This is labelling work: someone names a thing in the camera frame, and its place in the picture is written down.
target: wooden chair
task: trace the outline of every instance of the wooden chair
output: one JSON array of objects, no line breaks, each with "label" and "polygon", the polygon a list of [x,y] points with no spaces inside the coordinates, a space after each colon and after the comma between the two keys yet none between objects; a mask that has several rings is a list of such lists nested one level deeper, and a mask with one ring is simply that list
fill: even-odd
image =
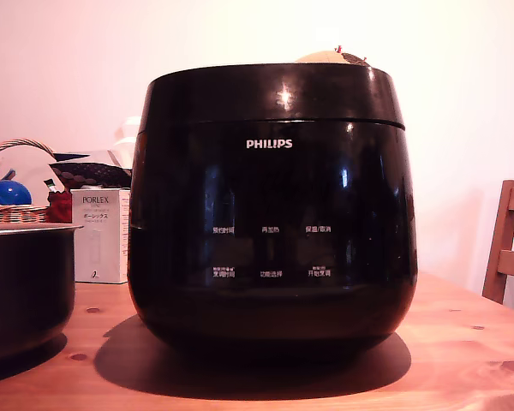
[{"label": "wooden chair", "polygon": [[482,296],[503,303],[506,276],[514,276],[514,181],[504,180]]}]

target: white wall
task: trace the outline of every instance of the white wall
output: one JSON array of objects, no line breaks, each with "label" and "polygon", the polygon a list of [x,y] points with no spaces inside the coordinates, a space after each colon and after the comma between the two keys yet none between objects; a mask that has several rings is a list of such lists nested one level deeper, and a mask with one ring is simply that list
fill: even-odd
[{"label": "white wall", "polygon": [[480,292],[514,178],[514,0],[0,0],[0,141],[107,147],[159,75],[337,45],[397,86],[421,270]]}]

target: black rice cooker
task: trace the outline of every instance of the black rice cooker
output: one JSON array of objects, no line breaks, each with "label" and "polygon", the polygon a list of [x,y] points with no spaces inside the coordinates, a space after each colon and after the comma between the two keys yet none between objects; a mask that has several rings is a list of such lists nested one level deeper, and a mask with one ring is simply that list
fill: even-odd
[{"label": "black rice cooker", "polygon": [[391,77],[341,63],[197,68],[146,95],[128,281],[190,354],[352,355],[392,334],[417,276]]}]

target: button label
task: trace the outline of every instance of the button label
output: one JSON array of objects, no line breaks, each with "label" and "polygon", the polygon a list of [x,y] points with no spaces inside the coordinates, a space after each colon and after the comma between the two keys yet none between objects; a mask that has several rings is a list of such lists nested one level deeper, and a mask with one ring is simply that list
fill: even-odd
[{"label": "button label", "polygon": [[308,225],[305,227],[305,233],[331,233],[331,225]]},{"label": "button label", "polygon": [[213,278],[234,278],[234,267],[213,267]]},{"label": "button label", "polygon": [[283,275],[282,271],[261,271],[261,278],[279,278]]},{"label": "button label", "polygon": [[316,265],[312,267],[312,270],[308,270],[309,277],[331,277],[332,271],[327,270],[324,265]]},{"label": "button label", "polygon": [[234,227],[213,227],[213,234],[234,234]]}]

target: table surface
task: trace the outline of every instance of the table surface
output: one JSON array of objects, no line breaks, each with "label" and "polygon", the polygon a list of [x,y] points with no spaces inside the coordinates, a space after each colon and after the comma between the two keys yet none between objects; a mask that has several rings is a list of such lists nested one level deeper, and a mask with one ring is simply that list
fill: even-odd
[{"label": "table surface", "polygon": [[397,333],[348,365],[181,363],[127,284],[77,283],[63,334],[0,370],[0,410],[514,410],[514,311],[432,275]]}]

